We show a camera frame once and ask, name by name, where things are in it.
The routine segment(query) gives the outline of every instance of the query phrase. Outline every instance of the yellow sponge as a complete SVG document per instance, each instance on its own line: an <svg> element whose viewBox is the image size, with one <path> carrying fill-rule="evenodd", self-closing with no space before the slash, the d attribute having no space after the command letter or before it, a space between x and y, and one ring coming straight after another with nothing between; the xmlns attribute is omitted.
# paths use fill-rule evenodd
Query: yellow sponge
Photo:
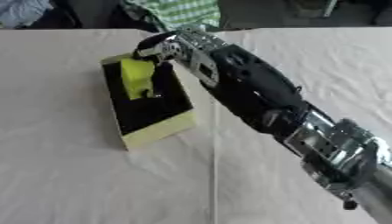
<svg viewBox="0 0 392 224"><path fill-rule="evenodd" d="M121 60L122 83L130 100L153 96L151 77L154 74L152 61Z"/></svg>

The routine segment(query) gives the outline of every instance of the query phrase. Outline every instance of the person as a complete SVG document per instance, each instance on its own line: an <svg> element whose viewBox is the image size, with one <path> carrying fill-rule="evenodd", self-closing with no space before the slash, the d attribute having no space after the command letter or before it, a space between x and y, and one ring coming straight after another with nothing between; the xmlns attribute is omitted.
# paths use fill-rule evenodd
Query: person
<svg viewBox="0 0 392 224"><path fill-rule="evenodd" d="M1 0L0 27L15 29L31 25L52 8L49 0Z"/></svg>

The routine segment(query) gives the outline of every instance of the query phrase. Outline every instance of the robotic arm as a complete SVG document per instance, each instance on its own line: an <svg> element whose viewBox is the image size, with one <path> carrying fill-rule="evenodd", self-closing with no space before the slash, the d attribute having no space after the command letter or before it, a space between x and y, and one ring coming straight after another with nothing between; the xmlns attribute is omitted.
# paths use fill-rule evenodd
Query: robotic arm
<svg viewBox="0 0 392 224"><path fill-rule="evenodd" d="M137 60L176 60L254 130L302 158L303 169L353 210L392 223L392 151L349 119L335 122L304 100L301 87L255 55L191 27L147 38Z"/></svg>

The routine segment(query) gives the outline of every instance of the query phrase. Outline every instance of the green checkered cloth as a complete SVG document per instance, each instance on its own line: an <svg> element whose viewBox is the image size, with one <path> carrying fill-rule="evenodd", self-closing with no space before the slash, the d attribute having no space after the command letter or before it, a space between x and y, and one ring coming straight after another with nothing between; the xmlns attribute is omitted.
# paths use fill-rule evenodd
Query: green checkered cloth
<svg viewBox="0 0 392 224"><path fill-rule="evenodd" d="M167 31L176 30L183 25L219 27L221 18L216 0L124 0L122 6L127 4L149 11Z"/></svg>

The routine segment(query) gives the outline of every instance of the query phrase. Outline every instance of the white tablecloth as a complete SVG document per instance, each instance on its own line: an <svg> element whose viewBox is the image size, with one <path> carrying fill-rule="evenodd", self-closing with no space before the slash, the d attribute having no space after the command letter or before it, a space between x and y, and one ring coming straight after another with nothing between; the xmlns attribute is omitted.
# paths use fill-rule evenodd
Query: white tablecloth
<svg viewBox="0 0 392 224"><path fill-rule="evenodd" d="M375 222L344 211L299 159L255 133L177 66L199 126L123 150L100 60L139 31L0 31L0 223L209 223L211 151L220 224ZM220 33L279 68L337 119L392 143L392 29Z"/></svg>

